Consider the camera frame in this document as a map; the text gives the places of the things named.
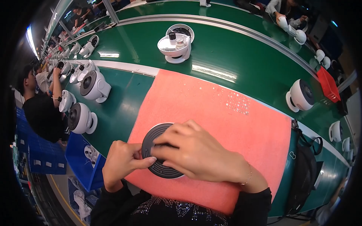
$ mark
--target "bracelet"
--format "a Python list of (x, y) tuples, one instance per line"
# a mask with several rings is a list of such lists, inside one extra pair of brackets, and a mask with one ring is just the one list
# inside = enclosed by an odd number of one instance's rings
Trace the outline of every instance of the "bracelet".
[(250, 178), (251, 178), (252, 172), (251, 172), (251, 165), (250, 165), (249, 162), (248, 162), (248, 165), (249, 165), (249, 167), (250, 167), (250, 173), (248, 174), (248, 175), (249, 175), (249, 178), (248, 178), (248, 180), (247, 180), (245, 183), (240, 183), (240, 185), (246, 185), (246, 184), (249, 182)]

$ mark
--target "yellow floor line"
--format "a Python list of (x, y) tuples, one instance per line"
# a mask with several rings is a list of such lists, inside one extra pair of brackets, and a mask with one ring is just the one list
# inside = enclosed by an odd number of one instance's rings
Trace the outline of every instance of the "yellow floor line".
[(63, 194), (60, 192), (60, 190), (59, 190), (58, 186), (56, 185), (55, 180), (54, 180), (54, 178), (53, 178), (53, 176), (52, 176), (51, 174), (50, 174), (50, 177), (51, 177), (51, 179), (53, 180), (53, 183), (54, 183), (56, 189), (58, 190), (60, 196), (62, 197), (63, 201), (66, 203), (66, 205), (68, 206), (68, 208), (70, 209), (70, 211), (72, 211), (72, 213), (74, 214), (74, 216), (79, 220), (79, 222), (82, 223), (82, 225), (86, 226), (85, 223), (78, 217), (78, 214), (76, 214), (76, 213), (74, 212), (74, 210), (69, 206), (68, 202), (67, 202), (66, 199), (64, 198)]

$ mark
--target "black sleeve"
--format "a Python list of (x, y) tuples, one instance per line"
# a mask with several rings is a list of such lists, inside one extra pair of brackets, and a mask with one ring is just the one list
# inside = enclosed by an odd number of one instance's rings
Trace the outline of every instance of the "black sleeve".
[(231, 220), (235, 225), (265, 226), (271, 207), (270, 188), (259, 193), (240, 192)]
[(126, 183), (123, 183), (123, 188), (114, 193), (108, 192), (102, 187), (101, 197), (90, 213), (90, 226), (120, 225), (119, 221), (117, 221), (121, 217), (119, 210), (132, 197)]

